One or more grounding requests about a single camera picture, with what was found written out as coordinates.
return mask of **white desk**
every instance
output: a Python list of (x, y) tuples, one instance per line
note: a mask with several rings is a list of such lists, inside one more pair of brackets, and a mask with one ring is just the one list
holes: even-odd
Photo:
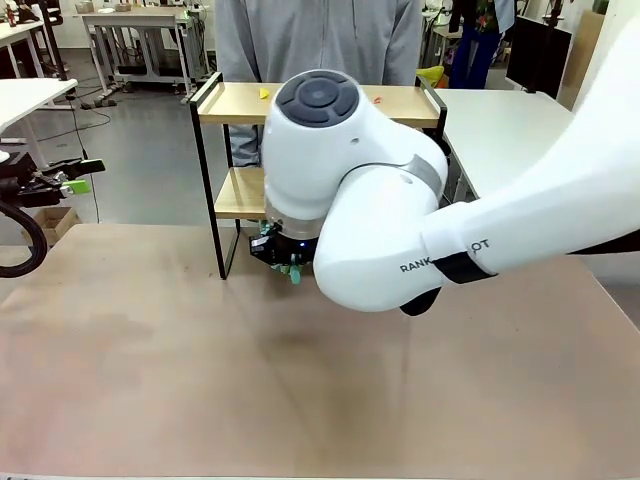
[(438, 90), (447, 104), (445, 135), (462, 175), (454, 201), (467, 187), (483, 197), (536, 163), (573, 114), (545, 94), (514, 90)]
[[(194, 19), (187, 15), (186, 9), (179, 7), (133, 7), (128, 12), (85, 13), (80, 15), (84, 23), (89, 41), (91, 55), (98, 71), (100, 85), (104, 96), (112, 91), (107, 88), (105, 74), (116, 81), (139, 81), (180, 83), (184, 82), (186, 97), (191, 95), (191, 80), (200, 80), (209, 73), (207, 62), (201, 60), (198, 52), (204, 45), (197, 44)], [(90, 27), (94, 29), (95, 44)], [(165, 62), (165, 49), (160, 29), (166, 28), (175, 32), (178, 45), (182, 76), (161, 75), (159, 67)], [(123, 73), (120, 66), (128, 65), (128, 55), (121, 53), (118, 46), (126, 45), (123, 29), (135, 29), (139, 32), (140, 49), (146, 67), (145, 74)], [(101, 64), (98, 57), (112, 60)]]
[(20, 122), (29, 144), (29, 152), (38, 167), (46, 166), (47, 162), (27, 115), (76, 85), (76, 80), (62, 82), (54, 78), (0, 80), (0, 133), (9, 125)]
[(29, 44), (29, 51), (31, 52), (31, 58), (33, 59), (33, 64), (36, 67), (38, 77), (44, 77), (44, 73), (42, 72), (42, 67), (40, 65), (40, 59), (38, 58), (35, 45), (33, 44), (33, 39), (31, 38), (31, 30), (40, 28), (42, 25), (42, 22), (33, 22), (10, 27), (8, 23), (0, 23), (0, 48), (7, 47), (16, 78), (20, 78), (20, 70), (18, 70), (18, 63), (16, 62), (16, 57), (13, 55), (13, 48), (11, 45), (22, 40), (27, 40), (27, 43)]

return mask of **table leg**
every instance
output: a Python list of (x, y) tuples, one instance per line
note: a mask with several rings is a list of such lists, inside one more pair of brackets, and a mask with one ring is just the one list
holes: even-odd
[(116, 47), (116, 39), (113, 35), (113, 28), (107, 27), (107, 42), (109, 43), (109, 49), (111, 49), (111, 54), (113, 56), (114, 67), (117, 70), (120, 65), (123, 64), (121, 58), (121, 52)]
[(107, 51), (107, 44), (104, 41), (102, 27), (94, 27), (94, 32), (96, 34), (96, 43), (100, 49), (100, 55), (102, 56), (102, 62), (104, 63), (107, 75), (113, 75), (113, 69), (111, 68), (111, 62), (109, 61), (109, 52)]
[(93, 40), (91, 39), (91, 32), (89, 31), (89, 25), (87, 23), (84, 23), (84, 30), (87, 34), (87, 40), (89, 41), (91, 58), (93, 58), (93, 64), (96, 66), (96, 71), (98, 72), (98, 78), (100, 79), (100, 85), (102, 86), (102, 93), (104, 95), (108, 95), (109, 89), (107, 88), (107, 83), (104, 81), (104, 74), (102, 73), (102, 67), (100, 66), (100, 60), (98, 59), (98, 52), (96, 51), (96, 47), (93, 44)]
[(47, 167), (47, 162), (44, 159), (44, 155), (42, 155), (40, 145), (38, 145), (38, 138), (33, 132), (33, 127), (31, 126), (29, 117), (24, 117), (22, 120), (20, 120), (19, 125), (20, 128), (22, 128), (22, 132), (24, 133), (25, 138), (27, 139), (27, 145), (29, 145), (29, 154), (31, 155), (33, 162), (38, 168)]
[(155, 73), (155, 71), (153, 70), (153, 62), (151, 61), (151, 52), (149, 51), (149, 43), (147, 42), (147, 30), (144, 28), (140, 28), (138, 29), (138, 40), (140, 41), (140, 48), (142, 49), (142, 57), (144, 58), (144, 64), (147, 67), (147, 75), (151, 74), (152, 72)]
[(184, 61), (184, 52), (182, 49), (183, 41), (178, 25), (174, 27), (176, 32), (176, 40), (178, 42), (178, 55), (180, 56), (180, 66), (182, 67), (182, 76), (184, 78), (184, 88), (187, 92), (187, 97), (191, 95), (191, 80), (189, 79), (189, 72), (187, 72), (187, 65)]
[(440, 45), (440, 65), (442, 66), (444, 65), (444, 55), (445, 55), (445, 50), (447, 48), (447, 39), (442, 35), (439, 35), (439, 37), (442, 39), (442, 42)]
[(40, 58), (38, 57), (38, 52), (36, 51), (36, 46), (33, 43), (33, 38), (31, 37), (31, 35), (27, 37), (27, 43), (29, 44), (29, 52), (31, 52), (31, 59), (33, 60), (33, 65), (36, 67), (38, 78), (44, 78), (42, 65), (40, 65)]
[(16, 78), (22, 78), (20, 75), (20, 70), (18, 69), (18, 62), (16, 62), (16, 57), (13, 54), (13, 48), (11, 48), (11, 44), (7, 45), (7, 50), (9, 52), (9, 59), (11, 60), (11, 65), (13, 66), (13, 73), (16, 74)]

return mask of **shelf board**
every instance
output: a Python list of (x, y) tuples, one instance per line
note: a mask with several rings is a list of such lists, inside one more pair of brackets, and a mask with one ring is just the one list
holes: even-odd
[[(280, 83), (223, 82), (216, 86), (202, 102), (198, 113), (202, 123), (229, 125), (264, 125), (271, 101)], [(260, 98), (265, 88), (269, 96)], [(435, 128), (439, 112), (427, 94), (418, 87), (391, 85), (362, 85), (371, 101), (389, 118), (398, 123), (417, 128)]]
[(215, 203), (216, 217), (263, 220), (264, 170), (230, 168)]

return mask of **person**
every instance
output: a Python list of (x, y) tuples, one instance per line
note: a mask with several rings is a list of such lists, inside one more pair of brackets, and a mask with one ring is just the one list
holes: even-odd
[(502, 34), (514, 24), (515, 9), (514, 0), (454, 0), (449, 31), (458, 31), (461, 16), (464, 25), (449, 88), (484, 89)]
[[(413, 85), (422, 0), (216, 0), (218, 70), (230, 82), (281, 83), (339, 70), (363, 85)], [(260, 165), (260, 133), (231, 126), (235, 166)]]

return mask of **jeans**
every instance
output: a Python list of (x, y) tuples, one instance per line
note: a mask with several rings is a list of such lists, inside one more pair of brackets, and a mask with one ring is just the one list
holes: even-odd
[[(475, 28), (465, 25), (458, 51), (453, 59), (449, 88), (482, 90), (487, 83), (493, 54), (500, 45), (500, 37), (498, 32), (478, 33)], [(472, 42), (477, 42), (478, 48), (469, 68)]]

